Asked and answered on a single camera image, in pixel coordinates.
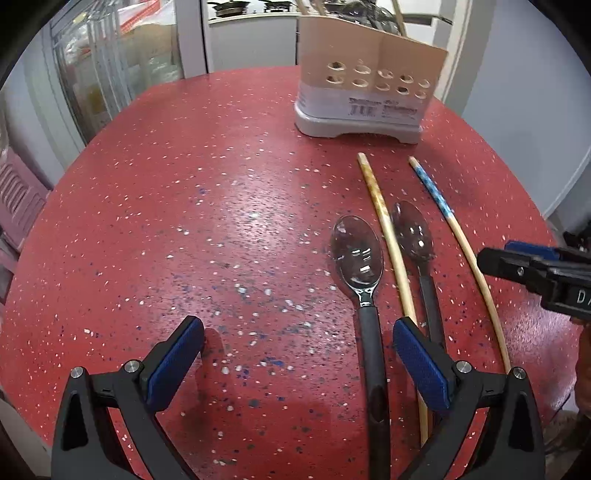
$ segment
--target spoon bowl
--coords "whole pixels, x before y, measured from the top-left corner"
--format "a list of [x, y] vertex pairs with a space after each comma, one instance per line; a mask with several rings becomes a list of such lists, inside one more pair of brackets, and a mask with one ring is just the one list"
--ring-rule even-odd
[[410, 258], [415, 262], [429, 262], [435, 258], [427, 221], [412, 203], [405, 200], [396, 203], [391, 216], [398, 243]]
[[358, 295], [360, 303], [371, 304], [371, 295], [384, 272], [382, 248], [374, 230], [355, 215], [341, 217], [333, 228], [330, 245], [341, 280]]

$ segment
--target wall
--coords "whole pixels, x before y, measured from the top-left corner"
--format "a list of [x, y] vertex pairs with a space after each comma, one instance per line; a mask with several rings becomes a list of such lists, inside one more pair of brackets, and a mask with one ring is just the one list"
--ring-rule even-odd
[[547, 217], [589, 162], [591, 77], [527, 0], [497, 0], [462, 113]]
[[577, 232], [591, 219], [591, 164], [550, 217], [559, 229]]
[[64, 173], [37, 118], [27, 88], [23, 56], [2, 88], [8, 138], [14, 151], [46, 185], [53, 187]]

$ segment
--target spoon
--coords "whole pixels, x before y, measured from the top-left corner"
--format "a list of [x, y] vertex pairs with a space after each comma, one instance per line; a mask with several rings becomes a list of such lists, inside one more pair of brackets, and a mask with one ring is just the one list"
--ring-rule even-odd
[[373, 295], [384, 271], [378, 237], [363, 219], [347, 215], [333, 228], [333, 259], [340, 279], [356, 295], [361, 332], [369, 435], [369, 478], [390, 479], [390, 412], [382, 330]]
[[400, 247], [418, 267], [418, 279], [427, 317], [429, 338], [433, 343], [446, 350], [441, 310], [429, 263], [435, 258], [435, 253], [427, 221], [412, 203], [404, 200], [394, 205], [391, 217]]

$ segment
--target red speckled table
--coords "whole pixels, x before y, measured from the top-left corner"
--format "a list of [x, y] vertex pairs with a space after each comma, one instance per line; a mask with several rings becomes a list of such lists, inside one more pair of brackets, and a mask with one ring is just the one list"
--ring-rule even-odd
[[[373, 135], [307, 138], [294, 127], [297, 82], [297, 69], [274, 68], [155, 87], [62, 178], [22, 253], [0, 337], [2, 384], [45, 440], [73, 367], [117, 369], [196, 314], [206, 325], [203, 360], [159, 416], [200, 477], [367, 478], [353, 306], [328, 272], [340, 215], [360, 215], [379, 231], [358, 151], [367, 153], [387, 202], [410, 200], [430, 221], [451, 356], [502, 370], [469, 267], [407, 157], [438, 183], [475, 249], [510, 238], [551, 244], [523, 188], [437, 101], [416, 146]], [[527, 369], [547, 421], [574, 382], [577, 329], [524, 289], [490, 281], [509, 353]], [[414, 388], [390, 347], [401, 315], [394, 283], [387, 262], [376, 305], [393, 477], [418, 448]], [[482, 422], [478, 414], [456, 476]]]

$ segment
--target chopstick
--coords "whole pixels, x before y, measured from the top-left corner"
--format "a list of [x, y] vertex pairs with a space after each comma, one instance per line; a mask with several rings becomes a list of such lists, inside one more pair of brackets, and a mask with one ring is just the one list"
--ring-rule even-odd
[[408, 37], [406, 33], [406, 25], [404, 25], [404, 17], [400, 10], [398, 0], [392, 0], [392, 8], [394, 9], [394, 16], [396, 17], [396, 23], [398, 24], [398, 30], [403, 37]]
[[449, 205], [441, 195], [439, 189], [433, 183], [431, 177], [427, 174], [425, 170], [423, 170], [418, 160], [413, 156], [410, 156], [408, 158], [408, 162], [411, 164], [411, 167], [417, 173], [418, 177], [423, 182], [423, 185], [425, 185], [426, 189], [431, 194], [431, 197], [433, 197], [433, 200], [435, 200], [435, 203], [441, 210], [441, 213], [445, 217], [445, 220], [447, 220], [447, 223], [452, 229], [452, 232], [456, 237], [458, 243], [460, 244], [460, 247], [462, 247], [464, 256], [468, 260], [468, 264], [472, 269], [472, 274], [474, 275], [476, 283], [480, 288], [480, 293], [482, 293], [482, 297], [484, 298], [486, 308], [488, 309], [488, 313], [491, 317], [492, 326], [495, 329], [496, 340], [499, 343], [499, 349], [501, 350], [501, 358], [503, 360], [503, 366], [505, 367], [505, 373], [509, 373], [509, 370], [511, 370], [511, 360], [509, 359], [509, 351], [507, 350], [507, 344], [505, 342], [505, 334], [503, 333], [503, 328], [501, 326], [501, 321], [499, 320], [499, 314], [496, 311], [495, 302], [492, 299], [491, 291], [488, 288], [488, 284], [486, 283], [484, 275], [482, 274], [476, 263], [476, 256], [474, 255], [474, 251], [472, 250], [472, 247], [470, 246], [470, 243], [468, 242], [466, 235], [464, 235], [462, 227], [457, 222], [456, 217], [453, 214], [451, 208], [449, 208]]
[[[386, 207], [384, 197], [382, 196], [382, 192], [379, 189], [378, 181], [374, 176], [374, 172], [372, 171], [371, 165], [369, 164], [367, 157], [364, 153], [360, 152], [357, 154], [357, 160], [359, 161], [361, 172], [363, 172], [365, 184], [368, 187], [369, 194], [371, 195], [372, 201], [374, 203], [374, 208], [376, 214], [378, 215], [379, 223], [382, 226], [382, 232], [384, 233], [386, 245], [388, 246], [390, 261], [392, 262], [394, 274], [396, 276], [396, 283], [398, 284], [398, 292], [400, 294], [400, 303], [402, 304], [402, 311], [407, 317], [410, 317], [410, 319], [416, 325], [417, 314], [414, 311], [413, 294], [410, 291], [410, 284], [408, 282], [406, 268], [404, 267], [404, 260], [402, 259], [402, 252], [400, 251], [398, 240], [396, 240], [396, 235], [394, 233], [394, 225], [392, 224], [392, 220], [390, 219], [388, 208]], [[418, 420], [421, 430], [421, 445], [424, 445], [429, 437], [428, 411], [427, 406], [425, 405], [425, 401], [423, 400], [421, 394], [418, 391], [417, 400]]]
[[314, 0], [314, 6], [318, 10], [318, 14], [322, 17], [326, 17], [326, 7], [324, 6], [323, 0]]
[[310, 15], [310, 12], [308, 12], [308, 9], [304, 5], [304, 0], [295, 0], [295, 2], [297, 4], [297, 9], [302, 15]]

